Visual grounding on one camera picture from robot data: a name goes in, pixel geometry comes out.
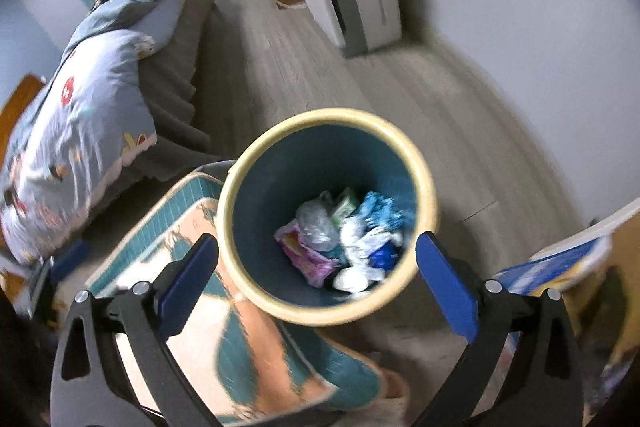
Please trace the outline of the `white tissue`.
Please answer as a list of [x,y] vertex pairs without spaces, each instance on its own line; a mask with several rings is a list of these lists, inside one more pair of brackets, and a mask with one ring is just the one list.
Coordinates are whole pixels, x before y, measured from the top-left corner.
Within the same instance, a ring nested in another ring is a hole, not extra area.
[[338,271],[332,285],[337,291],[357,294],[366,291],[373,283],[384,281],[385,277],[383,269],[352,265]]

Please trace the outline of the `patterned teal orange cushion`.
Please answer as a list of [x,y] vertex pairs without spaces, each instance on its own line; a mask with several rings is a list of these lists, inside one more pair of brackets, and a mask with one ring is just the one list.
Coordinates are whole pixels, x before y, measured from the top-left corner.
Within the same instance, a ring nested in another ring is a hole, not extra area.
[[[217,233],[222,183],[185,176],[127,233],[88,280],[96,297],[152,282],[204,233]],[[401,426],[405,380],[317,329],[257,308],[224,265],[206,283],[167,346],[206,407],[225,426]]]

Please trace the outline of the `yellow teal trash bin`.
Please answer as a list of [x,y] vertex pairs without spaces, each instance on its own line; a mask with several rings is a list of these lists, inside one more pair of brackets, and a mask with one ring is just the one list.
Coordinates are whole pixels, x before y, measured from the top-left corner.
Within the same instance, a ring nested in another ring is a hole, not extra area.
[[[310,286],[273,237],[303,202],[346,187],[393,198],[406,218],[396,268],[359,298]],[[230,169],[217,212],[221,262],[241,294],[277,319],[311,327],[352,323],[394,300],[418,272],[416,239],[438,226],[434,179],[416,144],[389,121],[344,107],[263,133]]]

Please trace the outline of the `blue glove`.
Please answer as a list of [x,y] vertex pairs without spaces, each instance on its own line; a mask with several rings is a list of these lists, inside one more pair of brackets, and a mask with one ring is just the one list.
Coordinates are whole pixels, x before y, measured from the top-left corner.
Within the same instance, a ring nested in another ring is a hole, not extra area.
[[356,215],[362,220],[367,230],[381,228],[387,232],[395,232],[401,230],[405,224],[404,214],[399,210],[396,202],[375,191],[370,191],[364,196]]

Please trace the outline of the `small blue white sachet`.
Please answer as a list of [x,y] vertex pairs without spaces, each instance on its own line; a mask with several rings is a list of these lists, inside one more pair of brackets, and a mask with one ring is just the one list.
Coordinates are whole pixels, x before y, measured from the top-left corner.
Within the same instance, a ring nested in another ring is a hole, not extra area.
[[395,268],[398,258],[397,247],[392,241],[388,241],[369,255],[368,263],[370,268],[390,272]]

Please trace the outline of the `wooden headboard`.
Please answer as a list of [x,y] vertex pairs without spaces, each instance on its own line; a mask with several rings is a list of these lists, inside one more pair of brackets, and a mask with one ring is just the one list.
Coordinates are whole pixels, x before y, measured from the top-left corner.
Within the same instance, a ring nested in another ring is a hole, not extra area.
[[13,91],[2,108],[0,115],[0,154],[1,159],[6,156],[11,132],[17,121],[25,112],[27,106],[35,100],[36,95],[43,88],[41,79],[34,74],[25,75],[17,88]]

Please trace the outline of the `blue white package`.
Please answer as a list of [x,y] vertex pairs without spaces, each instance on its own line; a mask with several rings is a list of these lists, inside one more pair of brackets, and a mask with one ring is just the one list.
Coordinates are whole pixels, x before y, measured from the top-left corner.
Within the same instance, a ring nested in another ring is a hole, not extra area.
[[614,233],[639,212],[639,199],[595,225],[541,249],[527,262],[506,268],[492,278],[507,291],[539,296],[546,288],[567,291],[612,259]]

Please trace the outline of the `pink wrapper packet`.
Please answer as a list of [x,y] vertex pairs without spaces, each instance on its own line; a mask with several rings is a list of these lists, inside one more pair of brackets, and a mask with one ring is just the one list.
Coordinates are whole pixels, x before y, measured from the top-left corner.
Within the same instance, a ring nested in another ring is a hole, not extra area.
[[278,228],[273,237],[311,287],[322,287],[340,267],[337,259],[328,258],[306,244],[296,219]]

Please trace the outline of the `yellow cardboard box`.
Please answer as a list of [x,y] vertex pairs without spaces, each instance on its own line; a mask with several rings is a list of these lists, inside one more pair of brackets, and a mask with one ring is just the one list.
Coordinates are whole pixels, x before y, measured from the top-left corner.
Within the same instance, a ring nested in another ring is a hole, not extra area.
[[564,293],[582,368],[585,414],[596,415],[639,353],[639,225],[612,234],[596,272]]

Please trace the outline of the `clear plastic bag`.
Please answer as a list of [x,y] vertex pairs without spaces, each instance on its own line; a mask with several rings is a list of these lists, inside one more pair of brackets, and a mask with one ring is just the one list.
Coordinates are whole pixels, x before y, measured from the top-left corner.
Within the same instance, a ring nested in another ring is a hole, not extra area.
[[319,253],[332,251],[340,238],[337,227],[331,220],[332,209],[332,196],[324,191],[318,197],[303,202],[295,213],[305,243]]

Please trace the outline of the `bed with cartoon duvet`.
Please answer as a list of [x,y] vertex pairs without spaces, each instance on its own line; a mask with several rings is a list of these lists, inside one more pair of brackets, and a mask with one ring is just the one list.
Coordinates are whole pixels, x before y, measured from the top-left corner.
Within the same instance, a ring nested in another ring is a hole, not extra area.
[[1,254],[57,254],[131,185],[212,158],[193,78],[214,0],[110,0],[76,28],[1,167]]

